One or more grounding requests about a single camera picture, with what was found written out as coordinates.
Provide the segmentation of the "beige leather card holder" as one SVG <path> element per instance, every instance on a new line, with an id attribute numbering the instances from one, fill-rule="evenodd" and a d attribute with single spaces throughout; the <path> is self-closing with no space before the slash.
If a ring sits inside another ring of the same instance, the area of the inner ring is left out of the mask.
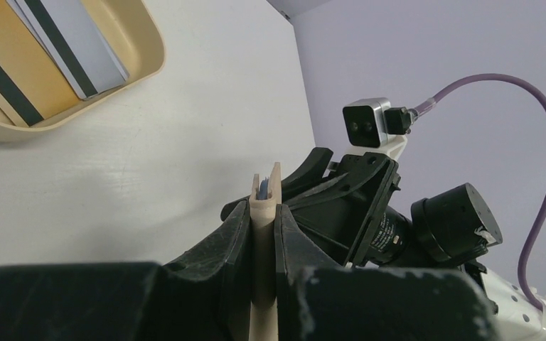
<path id="1" fill-rule="evenodd" d="M 274 221 L 277 205 L 282 203 L 281 163 L 276 162 L 269 178 L 269 199 L 257 200 L 256 193 L 262 179 L 254 176 L 248 198 L 252 232 L 252 294 L 250 311 L 250 340 L 278 340 Z"/>

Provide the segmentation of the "yellow card with black stripe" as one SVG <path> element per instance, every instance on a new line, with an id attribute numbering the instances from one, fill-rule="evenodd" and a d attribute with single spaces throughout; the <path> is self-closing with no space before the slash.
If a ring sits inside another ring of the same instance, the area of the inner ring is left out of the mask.
<path id="1" fill-rule="evenodd" d="M 16 126 L 30 127 L 80 98 L 24 22 L 0 1 L 0 108 Z"/>

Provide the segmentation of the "beige oval tray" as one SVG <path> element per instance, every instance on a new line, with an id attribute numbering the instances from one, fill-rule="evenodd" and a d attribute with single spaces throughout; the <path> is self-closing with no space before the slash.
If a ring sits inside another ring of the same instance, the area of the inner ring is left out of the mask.
<path id="1" fill-rule="evenodd" d="M 144 1 L 0 1 L 0 141 L 62 126 L 164 61 Z"/>

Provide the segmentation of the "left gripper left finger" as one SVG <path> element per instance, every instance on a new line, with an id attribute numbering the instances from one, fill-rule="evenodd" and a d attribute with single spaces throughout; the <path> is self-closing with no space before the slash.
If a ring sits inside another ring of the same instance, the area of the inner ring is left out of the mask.
<path id="1" fill-rule="evenodd" d="M 0 340 L 247 340 L 250 209 L 167 264 L 0 266 Z"/>

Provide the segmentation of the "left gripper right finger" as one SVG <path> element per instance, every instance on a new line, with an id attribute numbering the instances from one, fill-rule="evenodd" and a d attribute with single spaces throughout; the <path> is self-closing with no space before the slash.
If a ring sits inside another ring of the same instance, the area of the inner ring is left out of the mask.
<path id="1" fill-rule="evenodd" d="M 457 270 L 346 268 L 286 205 L 274 221 L 280 340 L 500 340 L 493 306 Z"/>

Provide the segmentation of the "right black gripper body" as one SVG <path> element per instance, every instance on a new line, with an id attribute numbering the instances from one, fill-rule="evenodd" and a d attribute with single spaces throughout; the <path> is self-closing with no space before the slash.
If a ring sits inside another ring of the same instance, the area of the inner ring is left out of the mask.
<path id="1" fill-rule="evenodd" d="M 398 190 L 398 163 L 383 153 L 346 154 L 316 186 L 286 201 L 295 222 L 341 265 L 378 265 L 402 251 L 399 214 L 388 207 Z"/>

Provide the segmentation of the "grey card with black stripe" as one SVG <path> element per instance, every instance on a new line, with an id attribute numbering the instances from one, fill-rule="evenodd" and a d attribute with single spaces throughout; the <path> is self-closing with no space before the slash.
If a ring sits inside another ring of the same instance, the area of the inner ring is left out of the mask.
<path id="1" fill-rule="evenodd" d="M 120 87 L 128 80 L 128 70 L 81 1 L 7 4 L 81 100 Z"/>

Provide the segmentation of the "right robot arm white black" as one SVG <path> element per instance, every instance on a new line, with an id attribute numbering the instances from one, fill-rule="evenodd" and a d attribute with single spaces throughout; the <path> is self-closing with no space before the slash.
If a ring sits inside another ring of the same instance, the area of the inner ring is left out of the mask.
<path id="1" fill-rule="evenodd" d="M 546 340 L 546 297 L 529 300 L 479 262 L 503 241 L 465 183 L 390 207 L 398 163 L 382 153 L 339 162 L 315 148 L 271 198 L 282 340 Z"/>

